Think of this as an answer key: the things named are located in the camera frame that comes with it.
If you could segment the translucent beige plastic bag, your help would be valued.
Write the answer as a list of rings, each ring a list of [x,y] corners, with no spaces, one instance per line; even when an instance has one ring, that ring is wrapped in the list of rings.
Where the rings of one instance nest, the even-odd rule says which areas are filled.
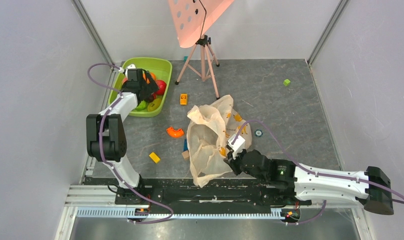
[[[190,172],[194,185],[198,187],[232,172],[224,162],[230,137],[241,131],[244,148],[252,145],[251,126],[242,126],[245,120],[233,106],[233,97],[225,95],[212,104],[195,105],[187,113],[190,120],[186,134]]]

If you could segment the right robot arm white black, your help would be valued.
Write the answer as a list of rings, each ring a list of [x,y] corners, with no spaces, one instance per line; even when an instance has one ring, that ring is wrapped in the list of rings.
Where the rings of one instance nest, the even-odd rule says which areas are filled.
[[[389,177],[378,167],[339,171],[269,159],[257,150],[230,151],[223,160],[235,175],[245,173],[277,189],[285,204],[294,201],[337,201],[361,205],[378,215],[393,215]]]

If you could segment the orange fake fruit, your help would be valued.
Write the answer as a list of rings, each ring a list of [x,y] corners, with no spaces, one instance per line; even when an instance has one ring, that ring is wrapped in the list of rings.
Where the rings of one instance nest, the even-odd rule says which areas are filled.
[[[157,77],[156,77],[156,75],[155,75],[154,73],[149,72],[149,75],[151,76],[151,78],[152,78],[154,81],[157,80]],[[144,79],[146,82],[149,82],[149,78],[146,77],[146,73],[145,73],[145,72],[143,72],[143,79]]]

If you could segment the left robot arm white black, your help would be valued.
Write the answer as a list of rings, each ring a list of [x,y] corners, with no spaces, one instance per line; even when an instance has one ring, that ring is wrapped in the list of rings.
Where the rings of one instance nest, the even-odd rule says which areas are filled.
[[[117,69],[126,81],[121,89],[111,88],[117,97],[106,109],[87,116],[87,152],[109,168],[120,188],[129,189],[127,196],[133,203],[140,204],[146,199],[147,191],[141,187],[141,176],[126,156],[127,138],[123,122],[132,110],[159,88],[147,70],[134,64]]]

